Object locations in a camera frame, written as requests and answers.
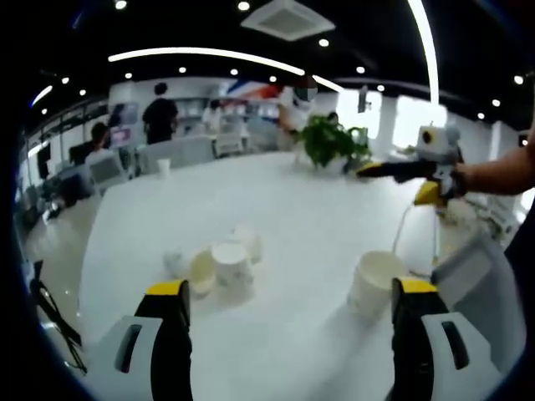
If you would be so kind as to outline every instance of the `man in black shirt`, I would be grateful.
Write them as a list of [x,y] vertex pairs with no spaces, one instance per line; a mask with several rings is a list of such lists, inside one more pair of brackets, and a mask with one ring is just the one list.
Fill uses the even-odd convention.
[[171,140],[177,124],[178,110],[175,102],[161,97],[167,92],[167,85],[163,82],[157,84],[154,92],[159,98],[149,104],[143,113],[148,145]]

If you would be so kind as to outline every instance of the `floor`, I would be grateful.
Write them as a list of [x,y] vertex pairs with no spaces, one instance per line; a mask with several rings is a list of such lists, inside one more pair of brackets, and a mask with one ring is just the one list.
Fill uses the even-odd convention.
[[[43,260],[41,280],[58,305],[64,320],[79,331],[78,291],[85,247],[98,210],[100,198],[93,196],[64,210],[56,219],[43,219],[24,244],[31,262]],[[74,363],[64,339],[39,310],[50,341],[67,363]]]

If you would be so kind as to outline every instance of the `window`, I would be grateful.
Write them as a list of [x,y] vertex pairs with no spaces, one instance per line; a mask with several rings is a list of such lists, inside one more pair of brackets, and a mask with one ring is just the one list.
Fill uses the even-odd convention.
[[399,148],[418,142],[418,133],[422,125],[445,127],[447,109],[422,99],[400,96],[396,105],[396,116],[392,143]]
[[520,195],[520,201],[518,202],[517,210],[515,212],[517,220],[520,223],[523,223],[524,220],[526,220],[527,213],[532,207],[534,196],[535,188],[527,190],[526,192]]
[[520,206],[524,208],[526,211],[529,211],[529,209],[532,207],[533,204],[533,197],[535,196],[535,188],[532,188],[531,190],[527,190],[522,194],[522,197],[520,198]]
[[366,95],[366,111],[357,113],[359,108],[359,91],[346,89],[341,92],[336,105],[339,122],[346,129],[365,127],[368,138],[374,140],[379,134],[380,111],[383,97],[379,92],[368,92]]

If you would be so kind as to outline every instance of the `human arm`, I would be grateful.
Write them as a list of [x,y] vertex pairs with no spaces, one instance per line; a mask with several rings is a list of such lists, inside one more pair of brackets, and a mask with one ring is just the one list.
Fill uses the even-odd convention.
[[143,113],[143,128],[145,133],[149,132],[150,128],[150,122],[152,120],[152,110],[153,106],[152,104],[149,104],[149,106],[145,109],[145,112]]
[[288,109],[286,108],[286,106],[280,104],[278,106],[278,126],[284,132],[290,132],[293,129],[289,119],[290,117]]
[[178,109],[176,108],[175,102],[172,100],[169,101],[169,107],[170,107],[170,119],[171,119],[171,129],[173,132],[176,131],[176,128],[178,127]]
[[535,186],[535,106],[527,145],[494,161],[456,167],[469,192],[519,195]]

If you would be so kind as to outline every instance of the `desk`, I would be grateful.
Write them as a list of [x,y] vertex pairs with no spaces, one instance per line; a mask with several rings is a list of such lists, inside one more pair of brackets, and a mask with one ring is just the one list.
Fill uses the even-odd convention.
[[[84,257],[85,347],[169,279],[165,251],[192,257],[246,223],[263,245],[256,295],[233,308],[215,294],[192,301],[194,399],[383,399],[394,380],[390,315],[370,326],[345,300],[359,256],[391,248],[420,182],[358,182],[294,161],[292,153],[243,156],[110,188]],[[427,266],[433,213],[412,211],[399,244],[412,244]]]
[[[217,139],[217,134],[207,134],[211,140],[216,140]],[[242,132],[240,133],[240,137],[242,138],[242,140],[248,140],[249,138],[251,138],[251,135],[248,133],[248,132]]]

